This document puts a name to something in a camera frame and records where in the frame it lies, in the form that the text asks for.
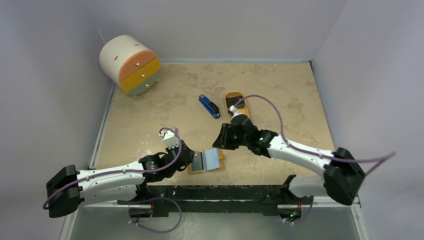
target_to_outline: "white wall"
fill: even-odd
[[[335,144],[398,153],[360,190],[373,240],[424,236],[423,13],[422,0],[348,0],[314,62]]]
[[[134,36],[162,61],[308,61],[347,0],[86,0],[106,41]]]
[[[46,182],[86,168],[112,81],[103,42],[79,0],[0,3],[0,238],[58,239],[42,210]]]

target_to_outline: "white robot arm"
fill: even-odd
[[[297,142],[289,141],[288,145],[281,135],[270,130],[259,130],[244,114],[240,114],[233,106],[230,123],[222,124],[218,138],[213,147],[235,150],[246,146],[254,154],[268,158],[282,159],[302,166],[316,173],[314,176],[291,175],[283,184],[294,196],[329,196],[343,205],[351,205],[365,178],[365,173],[358,163],[333,161],[322,156],[338,159],[354,159],[344,148],[336,151],[312,148]],[[293,148],[307,150],[308,154]]]
[[[172,177],[176,171],[185,170],[193,161],[195,152],[174,134],[178,132],[176,128],[171,130],[160,134],[166,152],[101,170],[77,171],[75,165],[62,168],[46,184],[48,207],[45,207],[46,204],[44,207],[49,210],[49,216],[63,217],[80,207],[95,203],[132,201],[141,196],[139,191],[145,188],[146,183],[159,182]]]

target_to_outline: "yellow drawer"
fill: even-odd
[[[138,85],[142,84],[153,74],[157,73],[161,69],[161,62],[159,58],[155,58],[142,68],[131,74],[120,82],[120,87],[125,93],[128,93]]]

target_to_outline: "cylindrical drawer unit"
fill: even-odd
[[[132,36],[110,40],[99,59],[103,71],[128,95],[143,93],[159,79],[158,56]]]

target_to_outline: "beige tile floor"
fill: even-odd
[[[132,97],[119,88],[109,109],[97,169],[116,167],[165,150],[161,127],[177,127],[192,150],[209,149],[222,123],[229,122],[224,96],[229,92],[258,94],[280,110],[285,135],[292,141],[333,150],[333,141],[309,63],[294,64],[163,64],[160,81]],[[198,101],[205,94],[221,110],[212,118]],[[246,100],[250,118],[259,129],[278,132],[274,110],[259,98]],[[188,175],[177,172],[156,185],[282,184],[291,174],[313,173],[281,159],[257,156],[245,147],[224,150],[225,169]]]

